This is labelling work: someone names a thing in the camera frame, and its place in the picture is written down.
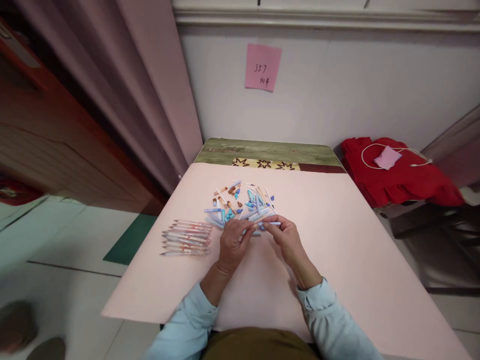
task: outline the pink card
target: pink card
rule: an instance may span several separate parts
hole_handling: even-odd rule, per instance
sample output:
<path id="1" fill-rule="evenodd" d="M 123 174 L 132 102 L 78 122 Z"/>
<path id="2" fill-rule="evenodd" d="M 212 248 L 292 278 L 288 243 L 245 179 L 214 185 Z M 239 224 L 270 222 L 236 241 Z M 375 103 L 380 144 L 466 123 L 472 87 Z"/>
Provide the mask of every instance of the pink card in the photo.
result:
<path id="1" fill-rule="evenodd" d="M 379 167 L 389 170 L 393 165 L 395 165 L 395 162 L 400 159 L 402 154 L 399 152 L 393 150 L 390 146 L 387 146 L 380 154 L 379 157 L 377 157 L 375 160 L 373 160 Z"/>
<path id="2" fill-rule="evenodd" d="M 274 91 L 281 56 L 279 47 L 248 44 L 245 87 Z"/>

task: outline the person's left hand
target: person's left hand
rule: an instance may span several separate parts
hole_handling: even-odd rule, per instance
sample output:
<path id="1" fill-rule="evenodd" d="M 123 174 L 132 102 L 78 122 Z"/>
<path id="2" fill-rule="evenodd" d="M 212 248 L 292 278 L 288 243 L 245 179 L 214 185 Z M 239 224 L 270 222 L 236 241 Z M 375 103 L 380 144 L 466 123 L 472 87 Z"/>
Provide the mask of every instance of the person's left hand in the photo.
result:
<path id="1" fill-rule="evenodd" d="M 217 266 L 228 275 L 233 275 L 244 258 L 247 246 L 252 237 L 255 223 L 248 220 L 232 219 L 225 223 L 220 237 L 220 256 Z"/>

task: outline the charging cable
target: charging cable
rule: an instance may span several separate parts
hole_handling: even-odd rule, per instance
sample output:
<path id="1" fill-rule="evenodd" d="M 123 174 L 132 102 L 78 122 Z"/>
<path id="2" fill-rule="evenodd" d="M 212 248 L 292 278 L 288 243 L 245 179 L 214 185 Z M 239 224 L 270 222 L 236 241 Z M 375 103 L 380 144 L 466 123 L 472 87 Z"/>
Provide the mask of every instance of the charging cable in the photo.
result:
<path id="1" fill-rule="evenodd" d="M 384 169 L 383 167 L 373 167 L 373 166 L 370 166 L 368 165 L 365 160 L 364 160 L 364 151 L 367 150 L 369 147 L 373 146 L 373 145 L 380 145 L 380 146 L 383 146 L 384 148 L 387 147 L 387 145 L 383 145 L 383 144 L 379 144 L 379 143 L 373 143 L 373 144 L 370 144 L 368 145 L 366 148 L 364 148 L 361 152 L 361 160 L 363 161 L 363 163 L 368 166 L 369 168 L 371 169 Z M 425 159 L 425 163 L 423 164 L 410 164 L 411 167 L 419 167 L 419 166 L 423 166 L 423 165 L 428 165 L 428 164 L 431 164 L 433 163 L 433 160 L 432 159 L 429 159 L 429 158 L 426 158 L 425 156 L 422 155 L 422 153 L 418 150 L 415 150 L 415 149 L 412 149 L 412 148 L 409 148 L 409 147 L 392 147 L 393 150 L 399 150 L 398 152 L 401 153 L 403 150 L 409 150 L 411 151 L 412 153 L 414 153 L 415 155 L 418 155 L 419 157 L 421 157 L 422 159 Z"/>

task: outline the red cloth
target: red cloth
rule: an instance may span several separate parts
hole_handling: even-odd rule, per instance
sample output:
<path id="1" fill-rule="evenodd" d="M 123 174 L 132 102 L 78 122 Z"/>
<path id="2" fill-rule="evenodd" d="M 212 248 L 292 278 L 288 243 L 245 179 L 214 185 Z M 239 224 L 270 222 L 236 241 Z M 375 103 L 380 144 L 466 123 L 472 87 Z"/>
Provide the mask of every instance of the red cloth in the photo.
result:
<path id="1" fill-rule="evenodd" d="M 343 166 L 372 208 L 401 204 L 408 200 L 426 200 L 441 206 L 460 206 L 464 203 L 460 191 L 434 164 L 410 166 L 424 164 L 425 159 L 409 150 L 401 152 L 401 158 L 390 170 L 366 166 L 362 161 L 362 150 L 371 144 L 383 144 L 391 148 L 408 146 L 388 137 L 375 141 L 369 137 L 350 138 L 341 143 L 345 154 Z M 377 168 L 378 165 L 373 160 L 384 149 L 380 145 L 369 147 L 363 153 L 363 160 Z"/>

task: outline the wooden cabinet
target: wooden cabinet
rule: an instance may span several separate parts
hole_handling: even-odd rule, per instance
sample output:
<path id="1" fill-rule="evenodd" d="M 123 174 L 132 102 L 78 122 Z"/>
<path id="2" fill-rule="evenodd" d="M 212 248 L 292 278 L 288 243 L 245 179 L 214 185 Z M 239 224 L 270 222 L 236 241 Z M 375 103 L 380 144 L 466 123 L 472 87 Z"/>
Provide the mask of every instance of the wooden cabinet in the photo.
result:
<path id="1" fill-rule="evenodd" d="M 159 214 L 166 203 L 2 19 L 0 172 L 90 206 Z"/>

